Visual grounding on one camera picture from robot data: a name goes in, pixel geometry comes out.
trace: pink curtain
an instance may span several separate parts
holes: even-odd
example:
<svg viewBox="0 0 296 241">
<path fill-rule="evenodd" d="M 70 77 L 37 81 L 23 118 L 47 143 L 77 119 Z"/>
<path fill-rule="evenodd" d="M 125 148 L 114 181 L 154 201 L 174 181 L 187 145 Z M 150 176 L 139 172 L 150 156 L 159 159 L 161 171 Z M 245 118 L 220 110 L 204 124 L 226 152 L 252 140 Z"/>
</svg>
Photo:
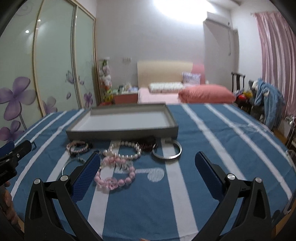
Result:
<svg viewBox="0 0 296 241">
<path fill-rule="evenodd" d="M 296 115 L 296 37 L 281 13 L 254 15 L 262 47 L 262 79 L 282 92 L 284 115 Z"/>
</svg>

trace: blue gripper pad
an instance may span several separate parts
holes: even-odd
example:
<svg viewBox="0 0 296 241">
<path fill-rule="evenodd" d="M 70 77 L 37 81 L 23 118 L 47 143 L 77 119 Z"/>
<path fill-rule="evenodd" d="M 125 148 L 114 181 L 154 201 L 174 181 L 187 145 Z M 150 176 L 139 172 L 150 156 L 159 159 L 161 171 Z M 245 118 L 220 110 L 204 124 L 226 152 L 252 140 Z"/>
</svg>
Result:
<svg viewBox="0 0 296 241">
<path fill-rule="evenodd" d="M 198 169 L 212 197 L 221 202 L 224 199 L 224 185 L 209 162 L 210 161 L 203 153 L 196 153 L 196 168 Z"/>
<path fill-rule="evenodd" d="M 81 174 L 72 185 L 72 200 L 74 203 L 81 201 L 92 183 L 99 167 L 101 159 L 98 154 L 94 154 L 91 160 L 87 163 Z"/>
</svg>

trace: screw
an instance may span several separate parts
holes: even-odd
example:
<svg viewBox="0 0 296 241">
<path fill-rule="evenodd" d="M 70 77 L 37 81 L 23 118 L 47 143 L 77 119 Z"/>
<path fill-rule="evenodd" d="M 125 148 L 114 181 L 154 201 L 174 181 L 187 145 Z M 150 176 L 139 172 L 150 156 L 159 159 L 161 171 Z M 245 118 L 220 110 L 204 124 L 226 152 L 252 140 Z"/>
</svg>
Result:
<svg viewBox="0 0 296 241">
<path fill-rule="evenodd" d="M 235 179 L 235 175 L 233 175 L 233 174 L 228 174 L 227 175 L 227 178 L 229 179 L 229 180 L 234 180 Z"/>
<path fill-rule="evenodd" d="M 255 181 L 256 181 L 257 183 L 261 183 L 261 182 L 262 182 L 262 179 L 259 178 L 259 177 L 256 177 L 256 178 L 255 178 Z"/>
<path fill-rule="evenodd" d="M 61 180 L 62 182 L 65 182 L 65 181 L 68 180 L 68 176 L 63 175 L 63 176 L 61 176 L 60 180 Z"/>
<path fill-rule="evenodd" d="M 39 184 L 39 183 L 40 183 L 40 179 L 39 178 L 37 178 L 37 179 L 34 180 L 34 184 Z"/>
</svg>

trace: pink beaded bracelet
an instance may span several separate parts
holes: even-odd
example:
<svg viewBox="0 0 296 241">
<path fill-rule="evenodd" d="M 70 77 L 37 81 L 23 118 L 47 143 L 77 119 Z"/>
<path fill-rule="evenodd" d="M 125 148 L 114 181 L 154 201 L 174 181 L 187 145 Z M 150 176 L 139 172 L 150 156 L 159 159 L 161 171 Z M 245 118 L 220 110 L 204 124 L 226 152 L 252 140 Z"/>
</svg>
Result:
<svg viewBox="0 0 296 241">
<path fill-rule="evenodd" d="M 102 188 L 106 188 L 109 190 L 114 190 L 118 187 L 123 187 L 124 185 L 129 185 L 132 183 L 132 180 L 136 177 L 135 168 L 133 166 L 128 167 L 128 177 L 126 179 L 117 180 L 114 177 L 108 177 L 105 180 L 101 179 L 101 170 L 104 166 L 112 166 L 114 164 L 125 165 L 126 159 L 119 157 L 105 157 L 101 162 L 101 166 L 94 177 L 94 181 Z"/>
</svg>

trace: finger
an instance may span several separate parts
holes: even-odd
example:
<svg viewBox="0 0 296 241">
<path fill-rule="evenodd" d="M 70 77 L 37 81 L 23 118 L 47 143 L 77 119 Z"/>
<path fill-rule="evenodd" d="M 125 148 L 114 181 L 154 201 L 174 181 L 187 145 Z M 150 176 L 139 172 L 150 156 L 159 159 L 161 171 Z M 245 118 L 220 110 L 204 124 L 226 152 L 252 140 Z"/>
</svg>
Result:
<svg viewBox="0 0 296 241">
<path fill-rule="evenodd" d="M 8 220 L 12 220 L 13 217 L 15 216 L 16 212 L 14 208 L 10 207 L 9 209 L 6 210 L 5 215 Z"/>
<path fill-rule="evenodd" d="M 10 181 L 7 181 L 5 184 L 4 184 L 4 186 L 7 188 L 7 187 L 9 187 L 10 186 Z"/>
<path fill-rule="evenodd" d="M 10 194 L 10 192 L 8 190 L 5 190 L 4 201 L 5 201 L 6 205 L 8 207 L 10 207 L 10 205 L 12 203 L 12 197 L 11 197 L 11 194 Z"/>
<path fill-rule="evenodd" d="M 15 213 L 14 217 L 11 220 L 11 224 L 14 225 L 17 223 L 18 223 L 18 215 L 17 215 L 17 213 Z"/>
</svg>

